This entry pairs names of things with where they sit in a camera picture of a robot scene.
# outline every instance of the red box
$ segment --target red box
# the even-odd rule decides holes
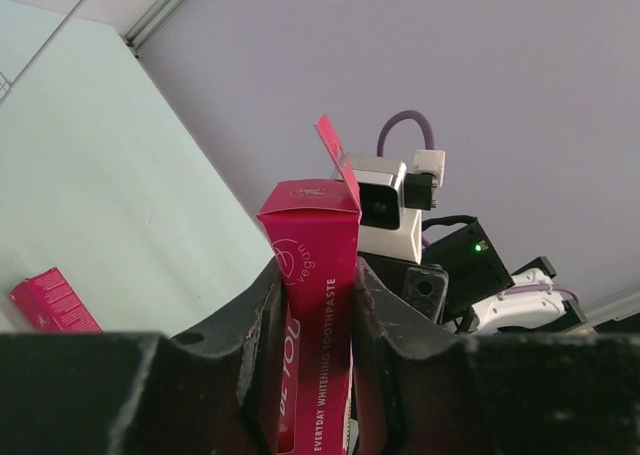
[[[348,449],[360,200],[358,182],[329,117],[323,116],[316,129],[344,182],[281,182],[258,214],[286,285],[288,327],[299,322],[299,345],[291,347],[300,351],[298,378],[296,383],[287,377],[285,358],[285,416],[278,450],[295,455],[337,455]]]
[[[57,268],[19,284],[11,291],[11,299],[38,331],[102,331]]]

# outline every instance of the cardboard box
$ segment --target cardboard box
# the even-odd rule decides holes
[[[38,331],[102,331],[57,268],[25,280],[11,291],[10,296]]]
[[[279,448],[295,455],[348,449],[360,199],[329,117],[323,116],[316,129],[344,182],[281,182],[258,214],[282,271],[290,316],[300,323],[293,434],[287,425],[291,418],[281,418],[285,430]],[[291,396],[295,382],[284,375],[283,393]]]

